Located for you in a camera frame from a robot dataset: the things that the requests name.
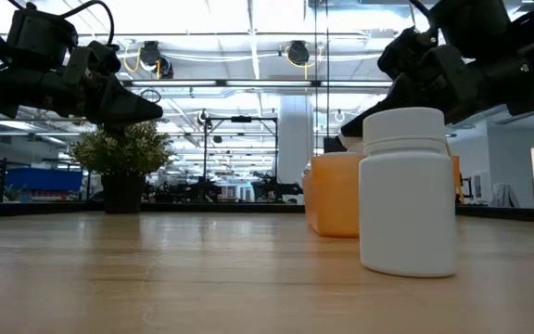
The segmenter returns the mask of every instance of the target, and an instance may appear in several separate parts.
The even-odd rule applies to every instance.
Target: white plastic bottle
[[[406,108],[374,114],[363,122],[363,140],[362,264],[398,276],[456,274],[454,185],[442,112]]]

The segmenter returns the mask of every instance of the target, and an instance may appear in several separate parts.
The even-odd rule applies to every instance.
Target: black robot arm
[[[394,84],[341,139],[362,137],[362,121],[387,109],[436,108],[446,123],[500,104],[512,115],[534,111],[534,10],[511,22],[502,0],[440,0],[427,15],[429,31],[407,29],[385,49],[378,67]]]
[[[19,106],[29,106],[86,117],[108,128],[161,117],[160,106],[117,80],[121,63],[114,45],[77,46],[77,32],[65,20],[74,12],[58,16],[29,3],[14,13],[7,41],[0,37],[0,113],[15,118]]]

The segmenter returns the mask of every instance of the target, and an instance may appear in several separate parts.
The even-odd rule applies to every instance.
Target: black plant pot
[[[104,211],[106,213],[139,213],[145,181],[144,176],[103,175]]]

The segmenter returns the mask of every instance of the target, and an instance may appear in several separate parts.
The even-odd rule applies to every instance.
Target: potted plant
[[[70,155],[102,175],[106,213],[137,213],[146,175],[171,163],[170,143],[168,135],[157,132],[156,122],[141,122],[120,132],[99,128],[82,134]]]

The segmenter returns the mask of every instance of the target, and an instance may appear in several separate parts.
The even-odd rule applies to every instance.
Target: desk
[[[0,333],[534,333],[534,223],[458,220],[459,274],[414,279],[302,214],[0,218]]]

